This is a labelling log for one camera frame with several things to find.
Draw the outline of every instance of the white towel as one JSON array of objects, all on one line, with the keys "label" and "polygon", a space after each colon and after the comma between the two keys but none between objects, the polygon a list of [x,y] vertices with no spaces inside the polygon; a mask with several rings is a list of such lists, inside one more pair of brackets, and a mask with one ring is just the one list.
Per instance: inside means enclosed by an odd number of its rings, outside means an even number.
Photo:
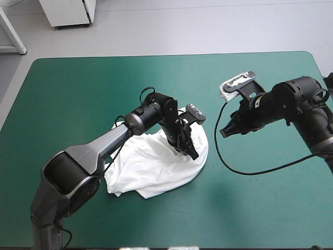
[{"label": "white towel", "polygon": [[119,197],[136,190],[147,199],[193,180],[207,160],[208,140],[201,125],[190,127],[197,159],[177,152],[162,130],[133,136],[104,175],[108,192]]}]

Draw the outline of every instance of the white cabinet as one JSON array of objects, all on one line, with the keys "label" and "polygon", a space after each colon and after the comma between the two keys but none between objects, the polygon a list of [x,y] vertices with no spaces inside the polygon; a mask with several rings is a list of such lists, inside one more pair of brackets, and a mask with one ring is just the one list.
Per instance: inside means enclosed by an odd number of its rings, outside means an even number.
[{"label": "white cabinet", "polygon": [[96,0],[40,0],[52,27],[94,22]]}]

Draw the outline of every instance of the crumpled fabric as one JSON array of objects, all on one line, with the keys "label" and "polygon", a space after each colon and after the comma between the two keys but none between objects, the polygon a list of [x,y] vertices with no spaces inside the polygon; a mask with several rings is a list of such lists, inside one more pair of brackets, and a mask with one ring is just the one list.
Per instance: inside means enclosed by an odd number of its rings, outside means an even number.
[{"label": "crumpled fabric", "polygon": [[208,140],[201,125],[193,123],[190,127],[191,139],[199,154],[195,160],[177,152],[163,130],[128,139],[104,175],[108,193],[119,197],[136,190],[147,199],[192,181],[207,160]]}]

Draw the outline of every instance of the green tabletop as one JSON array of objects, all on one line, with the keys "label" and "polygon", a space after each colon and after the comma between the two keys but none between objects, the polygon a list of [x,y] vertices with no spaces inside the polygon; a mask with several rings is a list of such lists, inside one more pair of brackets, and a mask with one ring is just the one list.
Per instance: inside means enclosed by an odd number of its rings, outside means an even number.
[{"label": "green tabletop", "polygon": [[[333,176],[322,159],[247,177],[228,171],[217,157],[213,129],[224,103],[219,85],[246,70],[254,71],[267,91],[300,76],[322,83],[307,52],[35,61],[0,132],[0,246],[33,245],[30,205],[40,168],[57,151],[109,130],[118,115],[139,105],[147,86],[206,114],[206,165],[191,183],[147,200],[136,192],[108,194],[103,180],[97,194],[65,219],[73,232],[70,246],[333,246]],[[227,106],[220,128],[238,101]],[[219,136],[219,144],[230,165],[243,171],[310,153],[284,121],[244,136]]]}]

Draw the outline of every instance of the gray floor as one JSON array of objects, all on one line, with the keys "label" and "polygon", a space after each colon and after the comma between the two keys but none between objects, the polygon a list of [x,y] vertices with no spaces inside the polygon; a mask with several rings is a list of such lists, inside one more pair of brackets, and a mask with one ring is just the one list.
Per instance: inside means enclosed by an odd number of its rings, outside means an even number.
[{"label": "gray floor", "polygon": [[97,0],[91,27],[66,30],[38,0],[4,11],[28,53],[0,55],[0,128],[37,58],[308,51],[333,71],[333,1]]}]

